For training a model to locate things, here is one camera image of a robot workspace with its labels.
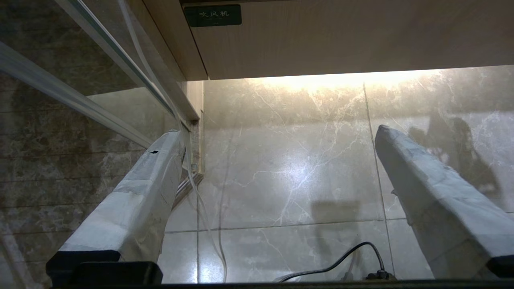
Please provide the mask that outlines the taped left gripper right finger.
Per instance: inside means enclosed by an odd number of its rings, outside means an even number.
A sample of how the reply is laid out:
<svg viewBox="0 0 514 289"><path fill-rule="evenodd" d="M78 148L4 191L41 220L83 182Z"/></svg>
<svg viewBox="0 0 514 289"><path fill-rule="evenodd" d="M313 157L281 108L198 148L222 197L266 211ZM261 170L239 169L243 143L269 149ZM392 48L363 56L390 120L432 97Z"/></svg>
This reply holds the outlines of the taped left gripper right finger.
<svg viewBox="0 0 514 289"><path fill-rule="evenodd" d="M512 279L513 218L400 130L375 149L437 279Z"/></svg>

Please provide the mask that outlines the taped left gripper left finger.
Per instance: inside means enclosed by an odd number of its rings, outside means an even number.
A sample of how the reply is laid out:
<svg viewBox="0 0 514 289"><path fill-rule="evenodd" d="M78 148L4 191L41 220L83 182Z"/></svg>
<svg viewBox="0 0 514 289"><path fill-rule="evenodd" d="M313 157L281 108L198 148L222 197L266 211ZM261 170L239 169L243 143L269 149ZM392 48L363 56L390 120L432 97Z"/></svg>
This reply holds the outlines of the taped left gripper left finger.
<svg viewBox="0 0 514 289"><path fill-rule="evenodd" d="M59 250L113 250L123 261L157 261L185 151L180 132L163 134Z"/></svg>

